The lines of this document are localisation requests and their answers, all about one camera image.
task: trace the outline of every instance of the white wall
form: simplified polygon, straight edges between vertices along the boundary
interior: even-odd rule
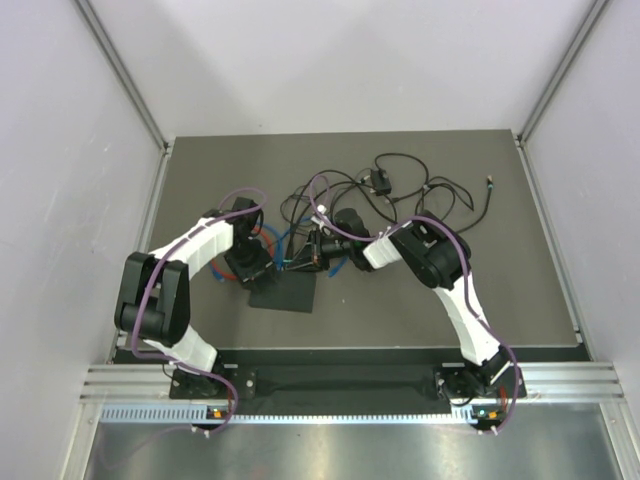
[[[519,130],[591,0],[93,0],[166,136]]]
[[[0,65],[0,478],[49,479],[159,152],[72,2],[4,2]]]
[[[530,141],[592,349],[640,425],[640,3],[611,2]]]

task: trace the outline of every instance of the orange wire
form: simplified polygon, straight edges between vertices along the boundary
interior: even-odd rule
[[[273,258],[273,256],[275,255],[275,244],[277,242],[271,242],[271,239],[267,236],[267,232],[265,230],[260,230],[260,236],[262,237],[262,239],[266,242],[267,245],[269,245],[269,255],[271,255],[271,258]],[[214,268],[214,270],[219,273],[223,278],[226,278],[227,280],[237,280],[236,276],[232,273],[227,273],[227,272],[223,272],[222,270],[220,270],[220,268],[218,267],[218,265],[216,264],[215,260],[211,260],[211,266]]]

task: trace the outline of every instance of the gray table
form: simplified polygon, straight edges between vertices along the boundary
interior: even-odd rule
[[[229,191],[243,186],[270,198],[266,221],[280,230],[280,202],[325,168],[350,174],[371,166],[377,153],[400,151],[425,160],[431,175],[467,187],[476,212],[458,205],[447,219],[456,228],[479,214],[486,177],[495,190],[485,220],[464,234],[478,295],[491,324],[516,346],[573,346],[576,338],[527,179],[509,131],[383,132],[178,138],[169,161],[151,244],[187,230]],[[394,194],[415,189],[421,168],[386,161]],[[434,192],[429,208],[442,213],[449,193]],[[399,207],[411,213],[414,201]],[[370,231],[385,225],[357,192],[354,206]],[[192,325],[221,348],[453,347],[457,337],[439,300],[402,263],[373,274],[348,264],[334,278],[319,274],[313,314],[253,309],[248,292],[220,284],[204,269],[191,283]]]

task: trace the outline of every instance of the gray floor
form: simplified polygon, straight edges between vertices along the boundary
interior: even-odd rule
[[[171,241],[217,206],[229,191],[255,186],[269,195],[266,221],[285,222],[280,202],[325,168],[355,175],[377,153],[423,158],[431,175],[444,175],[474,195],[476,212],[456,207],[447,222],[470,223],[484,205],[486,177],[495,190],[486,219],[464,234],[472,249],[478,295],[490,323],[513,345],[575,345],[571,320],[511,132],[393,132],[178,138],[169,162],[152,247]],[[410,160],[388,160],[394,194],[417,188],[422,170]],[[449,194],[431,197],[443,213]],[[401,216],[415,202],[400,206]],[[384,227],[359,194],[345,198],[370,231]],[[437,297],[397,263],[373,274],[352,265],[334,278],[320,274],[313,314],[253,309],[248,293],[218,283],[208,270],[191,284],[192,325],[217,347],[452,347],[458,341]]]
[[[163,425],[101,425],[94,446],[115,464]],[[621,479],[598,406],[519,406],[497,438],[468,426],[239,425],[205,440],[172,432],[122,467],[95,449],[86,478]]]

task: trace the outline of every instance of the cable plug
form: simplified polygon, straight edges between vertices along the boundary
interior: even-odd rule
[[[391,180],[387,171],[379,168],[371,171],[371,185],[373,185],[373,191],[376,196],[389,195],[391,193]]]

